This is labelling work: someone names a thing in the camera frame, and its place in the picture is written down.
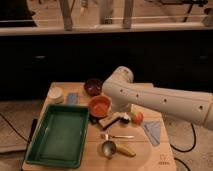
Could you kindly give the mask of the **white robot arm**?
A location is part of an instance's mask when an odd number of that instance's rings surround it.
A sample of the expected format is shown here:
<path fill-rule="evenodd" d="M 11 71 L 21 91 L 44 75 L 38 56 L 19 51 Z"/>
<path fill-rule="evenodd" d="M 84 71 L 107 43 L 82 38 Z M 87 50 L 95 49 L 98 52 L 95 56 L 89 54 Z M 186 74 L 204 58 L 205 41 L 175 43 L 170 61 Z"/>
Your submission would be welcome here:
<path fill-rule="evenodd" d="M 128 111 L 139 105 L 176 116 L 213 131 L 213 94 L 146 87 L 133 83 L 133 72 L 118 67 L 103 83 L 102 92 L 111 98 L 114 111 Z"/>

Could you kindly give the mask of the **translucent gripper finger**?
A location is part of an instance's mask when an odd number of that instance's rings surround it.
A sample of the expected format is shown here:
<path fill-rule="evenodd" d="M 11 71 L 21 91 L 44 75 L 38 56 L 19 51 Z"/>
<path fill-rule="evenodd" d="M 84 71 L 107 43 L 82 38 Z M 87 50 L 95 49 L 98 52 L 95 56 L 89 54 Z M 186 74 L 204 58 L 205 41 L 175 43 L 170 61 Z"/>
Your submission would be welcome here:
<path fill-rule="evenodd" d="M 137 109 L 135 105 L 131 105 L 131 114 L 133 117 L 139 117 L 140 111 Z"/>

